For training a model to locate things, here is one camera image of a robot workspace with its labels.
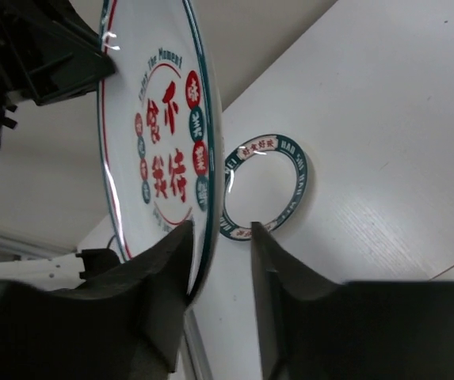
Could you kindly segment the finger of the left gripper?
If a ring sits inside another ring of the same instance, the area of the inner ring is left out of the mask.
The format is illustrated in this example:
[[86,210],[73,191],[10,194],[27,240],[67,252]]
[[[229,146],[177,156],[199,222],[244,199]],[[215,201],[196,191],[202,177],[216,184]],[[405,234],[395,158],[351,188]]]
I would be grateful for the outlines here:
[[115,73],[100,36],[69,1],[25,1],[24,98],[49,105],[93,92]]

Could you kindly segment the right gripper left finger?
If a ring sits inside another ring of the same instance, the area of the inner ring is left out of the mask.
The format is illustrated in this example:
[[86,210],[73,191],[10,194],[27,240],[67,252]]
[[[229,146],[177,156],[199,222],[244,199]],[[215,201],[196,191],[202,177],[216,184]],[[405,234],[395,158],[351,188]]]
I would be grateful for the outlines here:
[[88,249],[74,289],[0,279],[0,379],[166,379],[188,308],[193,224],[125,263]]

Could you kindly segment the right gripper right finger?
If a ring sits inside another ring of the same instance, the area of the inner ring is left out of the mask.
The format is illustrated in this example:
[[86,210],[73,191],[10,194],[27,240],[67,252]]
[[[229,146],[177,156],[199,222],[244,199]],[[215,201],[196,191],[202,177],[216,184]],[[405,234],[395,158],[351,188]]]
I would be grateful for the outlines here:
[[251,226],[265,379],[454,379],[454,281],[335,283]]

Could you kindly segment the red characters plate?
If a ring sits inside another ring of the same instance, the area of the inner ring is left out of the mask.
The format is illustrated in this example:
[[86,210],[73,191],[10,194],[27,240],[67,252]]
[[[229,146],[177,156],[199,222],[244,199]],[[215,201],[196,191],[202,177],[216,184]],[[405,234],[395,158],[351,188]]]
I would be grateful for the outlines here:
[[122,260],[193,224],[188,297],[207,279],[223,206],[221,102],[190,1],[107,1],[97,124],[109,214]]

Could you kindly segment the dark green rim plate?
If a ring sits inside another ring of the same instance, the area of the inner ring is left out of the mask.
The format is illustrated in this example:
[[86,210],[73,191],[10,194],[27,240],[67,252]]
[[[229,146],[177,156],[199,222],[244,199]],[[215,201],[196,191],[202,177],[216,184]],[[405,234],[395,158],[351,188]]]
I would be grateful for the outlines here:
[[311,185],[307,154],[282,134],[254,137],[234,148],[224,165],[225,192],[219,230],[232,241],[249,241],[251,223],[273,232],[299,210]]

